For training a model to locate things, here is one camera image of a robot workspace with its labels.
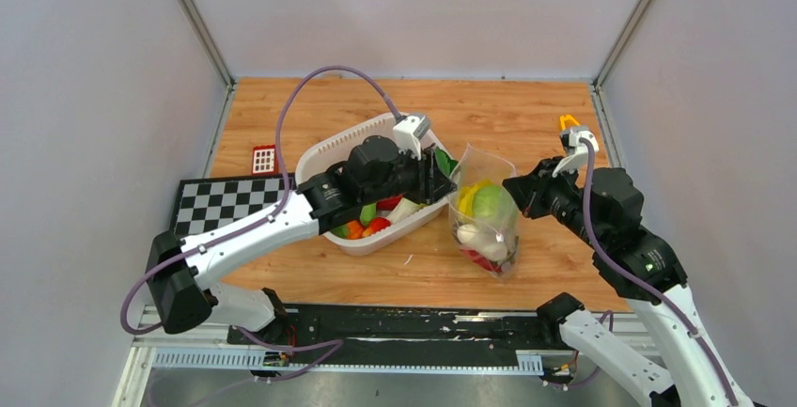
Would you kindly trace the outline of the green toy cabbage head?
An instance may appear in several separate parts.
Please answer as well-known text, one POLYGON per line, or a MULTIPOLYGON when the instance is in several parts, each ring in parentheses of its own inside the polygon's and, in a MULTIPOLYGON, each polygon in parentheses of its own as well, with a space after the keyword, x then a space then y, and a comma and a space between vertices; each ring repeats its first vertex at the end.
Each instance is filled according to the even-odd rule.
POLYGON ((500 185, 492 184, 478 191, 473 218, 494 228, 507 227, 517 215, 516 205, 500 185))

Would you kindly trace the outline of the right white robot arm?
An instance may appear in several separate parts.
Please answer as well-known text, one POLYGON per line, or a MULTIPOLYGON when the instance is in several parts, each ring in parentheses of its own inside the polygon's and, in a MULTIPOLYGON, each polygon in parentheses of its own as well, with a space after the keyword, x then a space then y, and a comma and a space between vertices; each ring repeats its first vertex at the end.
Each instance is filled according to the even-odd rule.
POLYGON ((578 187, 576 172, 555 173, 561 161, 542 160, 503 186, 523 216, 552 216, 592 248, 600 276, 627 301, 663 363, 615 337, 566 292, 539 307, 540 342, 584 354, 642 406, 754 405, 718 355, 676 252, 642 225, 644 196, 632 178, 589 161, 578 187))

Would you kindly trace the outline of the white plastic basket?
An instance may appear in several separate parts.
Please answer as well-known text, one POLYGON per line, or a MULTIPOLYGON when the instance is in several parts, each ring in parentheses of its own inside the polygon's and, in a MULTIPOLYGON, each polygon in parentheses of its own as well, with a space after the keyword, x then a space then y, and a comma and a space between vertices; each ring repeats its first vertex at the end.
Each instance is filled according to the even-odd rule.
MULTIPOLYGON (((308 181, 312 176, 324 172, 331 165, 348 159, 352 149, 364 142, 367 137, 381 135, 393 138, 396 121, 390 112, 370 118, 349 129, 337 133, 308 149, 300 158, 294 171, 295 184, 308 181)), ((374 235, 357 240, 339 238, 332 232, 323 235, 337 245, 344 253, 362 257, 372 254, 387 245, 409 235, 429 223, 447 207, 447 198, 426 206, 402 219, 391 227, 374 235)))

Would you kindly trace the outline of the yellow toy cabbage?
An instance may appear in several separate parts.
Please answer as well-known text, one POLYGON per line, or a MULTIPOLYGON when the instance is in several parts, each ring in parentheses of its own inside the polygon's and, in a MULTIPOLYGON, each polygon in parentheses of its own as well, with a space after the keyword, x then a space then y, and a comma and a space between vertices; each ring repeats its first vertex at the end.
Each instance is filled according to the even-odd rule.
POLYGON ((484 187, 492 185, 490 180, 482 180, 480 182, 464 186, 457 197, 456 210, 457 212, 473 217, 474 216, 474 200, 479 190, 484 187))

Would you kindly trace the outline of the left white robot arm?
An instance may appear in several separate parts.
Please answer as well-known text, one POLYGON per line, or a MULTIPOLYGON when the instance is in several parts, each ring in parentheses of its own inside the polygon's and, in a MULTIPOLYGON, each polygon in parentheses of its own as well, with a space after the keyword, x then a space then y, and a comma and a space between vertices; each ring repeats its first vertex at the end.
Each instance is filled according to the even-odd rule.
POLYGON ((392 196, 432 205, 455 188, 438 164, 435 146, 414 156, 376 135, 355 146, 347 159, 288 189, 269 210, 183 239, 164 231, 152 241, 144 275, 159 326, 175 335, 215 319, 245 328, 266 344, 278 343, 288 319, 275 310, 273 296, 226 286, 222 278, 275 249, 357 219, 367 205, 392 196))

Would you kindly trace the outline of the clear pink zip bag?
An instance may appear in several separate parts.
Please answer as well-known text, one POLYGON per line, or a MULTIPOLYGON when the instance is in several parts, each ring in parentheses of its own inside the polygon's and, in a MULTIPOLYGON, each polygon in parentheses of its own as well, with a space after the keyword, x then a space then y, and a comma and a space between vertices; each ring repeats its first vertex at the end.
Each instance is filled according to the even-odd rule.
POLYGON ((447 199, 451 236, 478 268, 501 279, 516 266, 519 211, 503 181, 517 175, 509 160, 466 147, 451 173, 455 191, 447 199))

